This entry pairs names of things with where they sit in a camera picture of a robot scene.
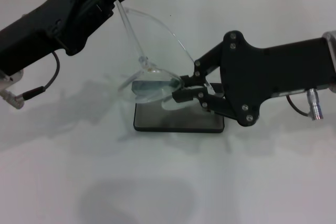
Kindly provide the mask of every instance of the cable connector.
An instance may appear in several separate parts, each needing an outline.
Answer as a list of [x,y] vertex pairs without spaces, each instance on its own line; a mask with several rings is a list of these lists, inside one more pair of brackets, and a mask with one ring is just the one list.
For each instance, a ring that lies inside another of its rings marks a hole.
[[11,106],[16,109],[21,109],[25,105],[25,100],[22,96],[16,96],[10,91],[2,90],[0,91],[0,96]]
[[25,101],[27,101],[31,98],[34,98],[35,96],[39,94],[42,94],[45,91],[46,91],[45,87],[41,86],[41,87],[38,87],[32,90],[29,90],[27,92],[24,92],[21,96]]

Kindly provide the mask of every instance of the white table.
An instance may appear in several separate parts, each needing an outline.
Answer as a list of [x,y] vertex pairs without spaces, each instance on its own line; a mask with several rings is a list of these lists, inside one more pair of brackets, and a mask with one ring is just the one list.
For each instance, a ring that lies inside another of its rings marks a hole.
[[[3,28],[45,0],[0,0]],[[233,29],[256,47],[336,29],[336,0],[127,0],[164,21],[198,58]],[[253,127],[223,134],[138,133],[111,76],[123,29],[115,16],[21,111],[0,103],[1,223],[330,224],[336,222],[336,96],[311,122],[285,98]],[[16,93],[45,84],[55,63],[25,69]],[[293,97],[308,109],[304,94]]]

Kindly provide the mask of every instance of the robotic arm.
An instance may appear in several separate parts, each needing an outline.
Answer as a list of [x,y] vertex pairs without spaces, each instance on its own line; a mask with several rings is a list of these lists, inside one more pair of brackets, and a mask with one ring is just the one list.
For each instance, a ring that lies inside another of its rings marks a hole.
[[[259,118],[260,105],[269,98],[307,92],[310,116],[322,119],[317,90],[336,84],[336,32],[322,38],[259,49],[239,31],[231,31],[223,42],[195,61],[193,76],[182,76],[185,87],[173,93],[176,102],[197,98],[209,111],[251,126]],[[224,98],[208,94],[205,77],[220,67]]]
[[0,31],[0,95],[20,109],[24,100],[44,92],[50,82],[19,96],[5,89],[21,79],[25,67],[50,53],[59,67],[57,49],[69,56],[79,53],[88,37],[113,15],[115,1],[124,0],[47,0]]

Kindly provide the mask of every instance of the clear plastic object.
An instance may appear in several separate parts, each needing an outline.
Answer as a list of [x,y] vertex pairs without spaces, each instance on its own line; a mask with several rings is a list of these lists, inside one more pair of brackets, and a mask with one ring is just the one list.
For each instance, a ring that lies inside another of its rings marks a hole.
[[183,87],[179,76],[192,74],[194,64],[182,43],[160,20],[117,2],[139,71],[119,86],[126,99],[136,103],[162,100],[166,110],[181,109],[197,103],[197,99],[176,103],[172,93]]

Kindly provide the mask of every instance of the black cable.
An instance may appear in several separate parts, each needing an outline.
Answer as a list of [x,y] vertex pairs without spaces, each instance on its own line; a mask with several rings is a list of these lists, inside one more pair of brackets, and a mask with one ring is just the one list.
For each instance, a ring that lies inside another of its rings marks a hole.
[[57,54],[55,52],[52,52],[52,55],[55,57],[55,60],[56,60],[56,71],[55,71],[53,77],[51,78],[51,80],[48,81],[48,83],[44,87],[41,86],[41,87],[38,87],[38,88],[35,88],[35,89],[32,89],[32,90],[29,90],[27,92],[24,92],[21,95],[18,95],[18,97],[22,96],[25,101],[27,101],[31,98],[34,98],[35,96],[45,92],[47,90],[47,88],[49,88],[50,85],[55,81],[55,79],[57,78],[58,73],[59,73],[60,63],[59,63],[59,59],[58,59]]
[[59,59],[58,59],[58,56],[55,52],[52,52],[52,55],[55,57],[55,60],[56,60],[56,71],[54,73],[54,76],[51,78],[51,80],[47,83],[47,85],[44,86],[44,90],[46,91],[47,88],[50,87],[50,85],[55,81],[55,79],[57,78],[58,76],[58,73],[59,73],[59,68],[60,68],[60,63],[59,63]]
[[287,98],[287,101],[289,102],[289,104],[291,105],[291,107],[292,107],[296,112],[298,112],[300,115],[309,117],[309,114],[308,114],[308,113],[304,113],[303,111],[299,110],[298,107],[296,107],[296,106],[294,105],[294,103],[292,102],[292,100],[291,100],[291,98],[289,97],[289,95],[287,95],[286,98]]

